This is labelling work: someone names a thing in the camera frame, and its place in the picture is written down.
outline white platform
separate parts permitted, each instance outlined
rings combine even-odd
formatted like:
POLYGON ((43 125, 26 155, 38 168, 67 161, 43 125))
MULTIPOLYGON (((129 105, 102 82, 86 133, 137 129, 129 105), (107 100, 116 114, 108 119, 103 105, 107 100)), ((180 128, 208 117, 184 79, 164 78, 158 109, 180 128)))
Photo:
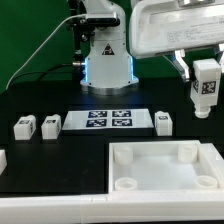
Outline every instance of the white platform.
POLYGON ((109 150, 108 194, 0 199, 0 223, 224 220, 224 161, 212 144, 111 143, 109 150), (178 148, 182 144, 197 145, 195 163, 178 161, 178 148), (117 165, 114 149, 124 145, 132 147, 133 160, 128 161, 129 165, 117 165), (194 185, 198 175, 215 178, 218 188, 198 189, 194 185), (135 178, 138 190, 116 191, 114 183, 123 176, 135 178))

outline white block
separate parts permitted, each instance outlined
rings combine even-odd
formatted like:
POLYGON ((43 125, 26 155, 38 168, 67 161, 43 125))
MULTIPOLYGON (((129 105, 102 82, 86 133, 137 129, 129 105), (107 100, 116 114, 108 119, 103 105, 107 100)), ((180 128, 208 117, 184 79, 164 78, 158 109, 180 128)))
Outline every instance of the white block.
POLYGON ((21 117, 14 126, 16 140, 30 140, 36 130, 36 118, 33 115, 21 117))
POLYGON ((207 118, 210 107, 217 105, 221 66, 214 60, 199 60, 194 62, 196 80, 191 86, 191 99, 195 104, 195 115, 207 118))
POLYGON ((61 117, 57 114, 47 116, 41 126, 43 139, 57 139, 61 130, 61 117))
POLYGON ((155 128, 158 136, 172 136, 173 122, 169 113, 162 111, 155 113, 155 128))
POLYGON ((0 150, 0 175, 2 174, 6 166, 7 162, 5 157, 5 150, 0 150))

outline small white block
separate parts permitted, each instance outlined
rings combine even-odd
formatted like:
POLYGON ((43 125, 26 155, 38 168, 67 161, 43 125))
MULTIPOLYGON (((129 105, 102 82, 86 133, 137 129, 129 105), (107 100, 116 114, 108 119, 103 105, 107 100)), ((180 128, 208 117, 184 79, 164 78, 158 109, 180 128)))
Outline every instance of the small white block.
POLYGON ((158 136, 172 136, 173 122, 169 113, 162 111, 155 113, 155 128, 158 136))
POLYGON ((57 114, 47 116, 41 130, 43 139, 57 139, 61 130, 61 117, 57 114))
POLYGON ((30 140, 36 130, 36 118, 33 115, 21 117, 14 126, 16 140, 30 140))
POLYGON ((5 150, 0 150, 0 175, 2 174, 6 166, 7 162, 5 157, 5 150))

